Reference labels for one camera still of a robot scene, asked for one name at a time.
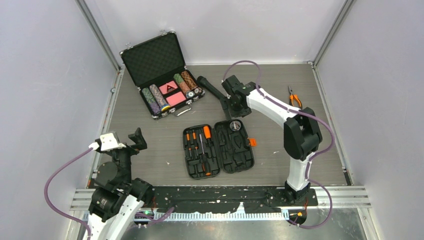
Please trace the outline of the round tape measure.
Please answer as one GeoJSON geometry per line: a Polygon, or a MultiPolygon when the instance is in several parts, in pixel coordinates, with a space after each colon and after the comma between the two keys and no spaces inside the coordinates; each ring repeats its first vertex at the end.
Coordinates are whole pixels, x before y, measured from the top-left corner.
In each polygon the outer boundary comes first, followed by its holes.
{"type": "Polygon", "coordinates": [[[238,120],[233,120],[229,123],[229,128],[232,131],[239,131],[242,128],[242,123],[238,120]]]}

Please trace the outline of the long black orange screwdriver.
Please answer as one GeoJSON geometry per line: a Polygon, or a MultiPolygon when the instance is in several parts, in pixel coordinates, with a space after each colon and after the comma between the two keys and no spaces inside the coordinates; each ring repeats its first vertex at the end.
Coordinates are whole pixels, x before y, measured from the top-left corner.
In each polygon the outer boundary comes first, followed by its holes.
{"type": "Polygon", "coordinates": [[[212,142],[212,135],[211,135],[211,129],[208,125],[205,125],[203,127],[203,133],[206,138],[206,141],[210,144],[212,142]]]}

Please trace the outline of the small black orange screwdriver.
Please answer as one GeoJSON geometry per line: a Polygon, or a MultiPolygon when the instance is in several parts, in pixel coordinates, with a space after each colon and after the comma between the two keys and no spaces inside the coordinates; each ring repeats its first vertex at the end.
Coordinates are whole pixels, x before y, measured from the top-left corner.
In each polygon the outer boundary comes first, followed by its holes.
{"type": "Polygon", "coordinates": [[[198,153],[199,145],[198,145],[198,141],[197,141],[197,138],[196,138],[196,132],[194,130],[192,130],[191,134],[192,134],[192,137],[193,137],[193,146],[194,146],[193,151],[194,151],[195,157],[197,158],[199,156],[199,153],[198,153]]]}
{"type": "Polygon", "coordinates": [[[187,149],[188,149],[188,152],[189,152],[189,156],[192,159],[193,153],[192,153],[192,144],[191,144],[190,133],[187,132],[185,136],[186,136],[186,145],[187,145],[187,149]]]}

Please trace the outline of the orange case latch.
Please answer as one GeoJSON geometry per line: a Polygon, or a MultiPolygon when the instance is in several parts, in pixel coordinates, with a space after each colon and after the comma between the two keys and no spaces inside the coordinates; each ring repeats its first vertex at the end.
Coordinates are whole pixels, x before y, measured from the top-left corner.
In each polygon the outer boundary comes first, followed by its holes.
{"type": "Polygon", "coordinates": [[[255,138],[248,138],[248,145],[250,147],[256,147],[257,146],[257,141],[255,138]]]}

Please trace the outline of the black plastic tool case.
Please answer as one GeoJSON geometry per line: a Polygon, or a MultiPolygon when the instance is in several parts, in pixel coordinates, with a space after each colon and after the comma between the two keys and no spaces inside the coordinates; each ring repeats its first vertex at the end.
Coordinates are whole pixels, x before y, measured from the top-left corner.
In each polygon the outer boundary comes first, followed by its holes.
{"type": "Polygon", "coordinates": [[[187,173],[190,178],[194,180],[212,178],[225,172],[227,174],[234,174],[251,169],[255,164],[253,147],[248,145],[248,133],[244,123],[239,131],[232,131],[230,129],[230,122],[234,120],[219,121],[210,126],[209,124],[195,125],[185,128],[182,132],[183,151],[185,154],[184,160],[187,173]],[[209,126],[211,132],[211,143],[208,143],[203,132],[203,127],[209,126]],[[192,131],[196,133],[198,142],[198,157],[195,157],[192,131]],[[190,158],[186,133],[190,134],[190,143],[192,148],[192,158],[190,158]],[[202,168],[201,155],[202,150],[200,146],[199,134],[202,135],[203,148],[207,161],[210,164],[211,176],[205,176],[202,168]]]}

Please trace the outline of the orange handled pliers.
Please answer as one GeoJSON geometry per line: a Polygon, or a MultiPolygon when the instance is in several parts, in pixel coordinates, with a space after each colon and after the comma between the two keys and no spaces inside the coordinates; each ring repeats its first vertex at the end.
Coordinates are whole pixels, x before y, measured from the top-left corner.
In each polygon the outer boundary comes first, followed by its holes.
{"type": "Polygon", "coordinates": [[[290,85],[288,86],[288,92],[289,92],[289,104],[292,107],[297,107],[299,109],[302,109],[303,108],[302,102],[299,99],[298,95],[294,93],[290,85]]]}

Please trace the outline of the black orange medium screwdriver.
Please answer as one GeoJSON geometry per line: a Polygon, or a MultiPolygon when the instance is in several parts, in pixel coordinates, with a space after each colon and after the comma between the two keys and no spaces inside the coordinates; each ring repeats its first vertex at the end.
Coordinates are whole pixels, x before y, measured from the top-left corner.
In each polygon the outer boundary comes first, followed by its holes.
{"type": "Polygon", "coordinates": [[[201,157],[200,157],[200,162],[202,164],[202,169],[203,169],[205,176],[209,177],[209,176],[212,175],[212,171],[211,171],[210,164],[208,162],[207,156],[206,156],[205,151],[204,151],[203,138],[202,138],[202,135],[200,133],[199,133],[199,141],[200,141],[200,144],[199,144],[200,149],[201,149],[201,152],[202,152],[201,157]]]}

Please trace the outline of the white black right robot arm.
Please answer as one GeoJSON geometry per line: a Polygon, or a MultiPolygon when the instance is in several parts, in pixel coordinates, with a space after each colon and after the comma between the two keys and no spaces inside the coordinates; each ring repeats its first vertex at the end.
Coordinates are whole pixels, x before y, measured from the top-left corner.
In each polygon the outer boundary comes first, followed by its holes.
{"type": "Polygon", "coordinates": [[[254,82],[241,83],[235,75],[223,80],[221,85],[236,116],[244,117],[256,110],[282,127],[283,147],[290,157],[284,194],[288,203],[299,205],[311,186],[311,158],[323,140],[314,111],[284,103],[254,82]]]}

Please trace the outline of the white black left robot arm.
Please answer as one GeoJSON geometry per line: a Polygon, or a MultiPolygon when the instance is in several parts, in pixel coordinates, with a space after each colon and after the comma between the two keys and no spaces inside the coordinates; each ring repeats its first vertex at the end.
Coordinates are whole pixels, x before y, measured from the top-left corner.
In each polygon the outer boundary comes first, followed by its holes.
{"type": "Polygon", "coordinates": [[[96,189],[88,206],[87,240],[119,240],[141,207],[148,207],[154,199],[153,186],[132,177],[132,156],[147,149],[141,128],[128,138],[133,144],[120,142],[116,132],[102,134],[90,148],[111,157],[97,168],[96,189]]]}

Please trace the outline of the black orange flashlight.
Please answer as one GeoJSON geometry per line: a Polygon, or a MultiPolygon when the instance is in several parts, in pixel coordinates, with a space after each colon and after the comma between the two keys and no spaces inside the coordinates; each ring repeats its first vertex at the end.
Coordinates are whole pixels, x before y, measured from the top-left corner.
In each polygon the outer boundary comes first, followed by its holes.
{"type": "Polygon", "coordinates": [[[220,100],[225,97],[225,95],[214,87],[204,76],[199,76],[196,81],[200,87],[209,91],[217,99],[220,100]]]}

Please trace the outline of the pink card deck lower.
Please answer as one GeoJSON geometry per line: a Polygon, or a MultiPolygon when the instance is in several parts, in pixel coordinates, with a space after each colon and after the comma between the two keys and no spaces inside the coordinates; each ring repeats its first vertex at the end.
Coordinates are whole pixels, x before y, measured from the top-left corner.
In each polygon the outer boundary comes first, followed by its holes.
{"type": "Polygon", "coordinates": [[[176,105],[178,105],[180,103],[183,103],[186,99],[187,98],[186,98],[185,94],[182,91],[179,91],[179,92],[177,92],[175,94],[172,94],[172,95],[170,95],[170,96],[168,96],[168,97],[165,98],[165,100],[167,101],[167,103],[171,107],[176,106],[176,105]]]}

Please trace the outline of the pink card deck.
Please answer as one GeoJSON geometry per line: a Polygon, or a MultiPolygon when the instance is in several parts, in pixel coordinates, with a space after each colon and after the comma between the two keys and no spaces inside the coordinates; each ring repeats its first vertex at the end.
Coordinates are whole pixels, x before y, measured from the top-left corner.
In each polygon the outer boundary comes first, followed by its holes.
{"type": "Polygon", "coordinates": [[[177,92],[179,86],[175,80],[171,80],[159,87],[159,91],[162,95],[169,95],[171,93],[177,92]]]}
{"type": "Polygon", "coordinates": [[[171,107],[176,106],[176,105],[178,105],[180,103],[183,103],[186,99],[187,98],[186,98],[185,94],[182,91],[179,91],[179,92],[177,92],[175,94],[172,94],[172,95],[170,95],[170,96],[168,96],[168,97],[165,98],[165,100],[167,101],[167,103],[171,107]]]}

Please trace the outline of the pink card deck upper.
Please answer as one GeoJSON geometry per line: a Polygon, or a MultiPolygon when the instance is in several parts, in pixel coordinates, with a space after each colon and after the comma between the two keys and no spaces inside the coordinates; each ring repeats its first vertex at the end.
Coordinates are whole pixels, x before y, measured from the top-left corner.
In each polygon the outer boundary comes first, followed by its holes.
{"type": "Polygon", "coordinates": [[[179,86],[175,80],[171,80],[159,87],[159,91],[162,95],[169,95],[171,93],[177,92],[179,86]]]}

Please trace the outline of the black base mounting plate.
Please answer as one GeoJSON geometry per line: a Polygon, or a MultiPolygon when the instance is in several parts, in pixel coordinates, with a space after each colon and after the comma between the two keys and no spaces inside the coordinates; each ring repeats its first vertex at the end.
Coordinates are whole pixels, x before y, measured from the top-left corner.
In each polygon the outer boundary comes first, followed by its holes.
{"type": "Polygon", "coordinates": [[[248,214],[277,213],[281,208],[303,210],[318,205],[312,188],[299,200],[290,199],[284,187],[278,186],[156,186],[153,192],[143,207],[160,213],[173,207],[174,213],[226,214],[240,205],[248,214]]]}

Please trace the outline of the black poker chip case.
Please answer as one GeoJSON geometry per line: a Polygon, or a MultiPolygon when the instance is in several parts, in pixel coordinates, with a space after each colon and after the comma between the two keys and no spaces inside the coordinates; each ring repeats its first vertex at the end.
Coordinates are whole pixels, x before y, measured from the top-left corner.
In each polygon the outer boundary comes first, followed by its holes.
{"type": "Polygon", "coordinates": [[[179,116],[191,110],[192,104],[205,95],[205,90],[197,83],[188,70],[177,34],[165,32],[119,53],[138,93],[150,115],[158,120],[167,115],[179,116]],[[175,80],[179,90],[162,95],[159,87],[175,80]],[[183,92],[186,100],[170,106],[166,98],[183,92]]]}

